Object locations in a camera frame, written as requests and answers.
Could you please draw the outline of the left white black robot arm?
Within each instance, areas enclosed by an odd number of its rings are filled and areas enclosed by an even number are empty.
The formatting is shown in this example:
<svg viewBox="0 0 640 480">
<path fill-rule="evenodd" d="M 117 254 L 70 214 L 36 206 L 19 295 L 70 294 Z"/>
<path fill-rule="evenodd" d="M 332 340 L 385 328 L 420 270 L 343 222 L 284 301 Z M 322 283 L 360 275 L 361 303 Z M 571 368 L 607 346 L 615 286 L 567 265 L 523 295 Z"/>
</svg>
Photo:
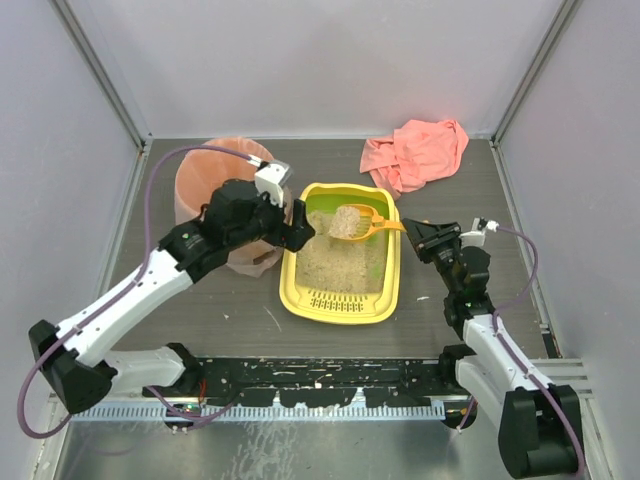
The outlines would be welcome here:
<svg viewBox="0 0 640 480">
<path fill-rule="evenodd" d="M 71 414 L 110 393 L 150 386 L 194 393 L 203 367 L 182 344 L 137 352 L 117 352 L 115 344 L 157 307 L 225 265 L 231 252 L 259 240 L 297 252 L 314 234 L 304 201 L 294 200 L 287 214 L 255 182 L 229 180 L 197 217 L 174 226 L 140 267 L 93 304 L 57 325 L 34 325 L 29 340 L 38 369 Z"/>
</svg>

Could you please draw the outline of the yellow green litter box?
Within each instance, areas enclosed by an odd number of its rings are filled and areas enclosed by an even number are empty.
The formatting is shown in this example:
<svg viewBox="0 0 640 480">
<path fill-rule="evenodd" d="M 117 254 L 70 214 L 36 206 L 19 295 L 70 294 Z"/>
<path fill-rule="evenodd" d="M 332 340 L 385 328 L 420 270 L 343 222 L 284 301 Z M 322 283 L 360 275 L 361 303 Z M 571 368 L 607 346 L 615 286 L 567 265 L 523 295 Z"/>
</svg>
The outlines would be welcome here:
<svg viewBox="0 0 640 480">
<path fill-rule="evenodd" d="M 384 189 L 350 183 L 312 183 L 302 192 L 307 215 L 315 210 L 334 213 L 346 204 L 364 204 L 375 208 L 384 218 L 400 221 L 392 196 Z M 315 321 L 361 325 L 387 319 L 398 301 L 401 268 L 399 231 L 382 231 L 388 240 L 384 283 L 381 292 L 346 294 L 316 290 L 296 283 L 296 254 L 283 253 L 279 294 L 290 312 Z"/>
</svg>

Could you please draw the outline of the orange litter scoop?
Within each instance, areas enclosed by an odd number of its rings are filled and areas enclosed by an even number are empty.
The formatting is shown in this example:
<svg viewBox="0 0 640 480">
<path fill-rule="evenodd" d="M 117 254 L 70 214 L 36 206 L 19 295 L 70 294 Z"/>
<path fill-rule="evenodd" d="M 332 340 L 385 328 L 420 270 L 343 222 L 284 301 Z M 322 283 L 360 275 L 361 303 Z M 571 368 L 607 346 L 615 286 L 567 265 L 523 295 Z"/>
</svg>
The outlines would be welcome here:
<svg viewBox="0 0 640 480">
<path fill-rule="evenodd" d="M 328 235 L 337 240 L 361 242 L 382 231 L 405 232 L 401 222 L 384 218 L 375 208 L 364 204 L 340 206 L 328 229 Z"/>
</svg>

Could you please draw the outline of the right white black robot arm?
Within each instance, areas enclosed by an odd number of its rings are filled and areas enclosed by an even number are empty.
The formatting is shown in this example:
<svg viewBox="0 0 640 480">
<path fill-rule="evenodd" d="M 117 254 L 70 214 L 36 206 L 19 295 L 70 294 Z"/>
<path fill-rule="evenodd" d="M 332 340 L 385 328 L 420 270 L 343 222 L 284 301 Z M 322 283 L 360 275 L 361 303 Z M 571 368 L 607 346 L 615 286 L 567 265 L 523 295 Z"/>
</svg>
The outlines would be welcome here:
<svg viewBox="0 0 640 480">
<path fill-rule="evenodd" d="M 441 371 L 494 424 L 510 476 L 581 476 L 586 459 L 578 394 L 556 384 L 523 353 L 487 291 L 491 257 L 484 238 L 500 225 L 477 218 L 463 232 L 456 222 L 405 218 L 402 224 L 418 259 L 436 268 L 448 290 L 444 316 L 461 342 L 443 351 Z"/>
</svg>

